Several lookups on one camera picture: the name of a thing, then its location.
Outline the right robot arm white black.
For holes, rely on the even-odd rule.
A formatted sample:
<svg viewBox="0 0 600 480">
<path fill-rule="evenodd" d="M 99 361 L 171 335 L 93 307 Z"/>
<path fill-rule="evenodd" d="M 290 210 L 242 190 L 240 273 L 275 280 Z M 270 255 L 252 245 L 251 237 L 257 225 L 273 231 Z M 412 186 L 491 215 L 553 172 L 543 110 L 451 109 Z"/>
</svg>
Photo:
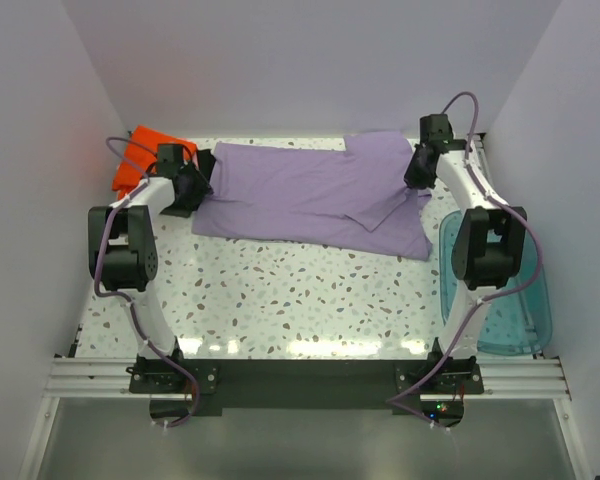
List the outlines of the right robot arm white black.
<svg viewBox="0 0 600 480">
<path fill-rule="evenodd" d="M 448 320 L 434 342 L 441 359 L 425 369 L 428 386 L 439 393 L 461 380 L 459 366 L 447 358 L 477 354 L 489 301 L 518 274 L 525 240 L 526 212 L 511 208 L 495 192 L 470 153 L 470 142 L 454 137 L 447 115 L 430 114 L 419 121 L 419 142 L 404 175 L 412 190 L 431 189 L 440 180 L 462 213 L 451 251 L 457 287 Z"/>
</svg>

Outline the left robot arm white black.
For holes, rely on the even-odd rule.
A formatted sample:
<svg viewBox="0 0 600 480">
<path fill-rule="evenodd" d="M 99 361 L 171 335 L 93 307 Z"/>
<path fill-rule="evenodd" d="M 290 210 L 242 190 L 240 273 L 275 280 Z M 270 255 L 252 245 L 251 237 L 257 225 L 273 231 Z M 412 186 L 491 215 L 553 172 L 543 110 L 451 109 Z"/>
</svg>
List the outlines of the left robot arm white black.
<svg viewBox="0 0 600 480">
<path fill-rule="evenodd" d="M 162 313 L 154 280 L 159 255 L 153 232 L 155 216 L 188 218 L 213 189 L 216 160 L 210 150 L 192 152 L 181 143 L 151 149 L 122 137 L 106 146 L 140 175 L 120 200 L 88 212 L 89 271 L 99 298 L 116 298 L 126 309 L 138 343 L 138 363 L 158 361 L 153 382 L 165 392 L 187 380 L 176 335 Z"/>
</svg>

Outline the lilac polo shirt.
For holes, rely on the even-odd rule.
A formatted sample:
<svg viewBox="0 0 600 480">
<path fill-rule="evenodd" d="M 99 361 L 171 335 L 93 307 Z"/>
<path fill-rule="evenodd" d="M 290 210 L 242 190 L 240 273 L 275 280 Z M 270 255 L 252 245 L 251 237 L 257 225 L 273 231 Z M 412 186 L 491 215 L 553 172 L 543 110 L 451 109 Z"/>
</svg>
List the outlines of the lilac polo shirt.
<svg viewBox="0 0 600 480">
<path fill-rule="evenodd" d="M 406 186 L 412 156 L 399 132 L 347 135 L 314 150 L 219 143 L 212 194 L 192 231 L 231 239 L 285 240 L 428 259 L 421 221 L 429 199 Z"/>
</svg>

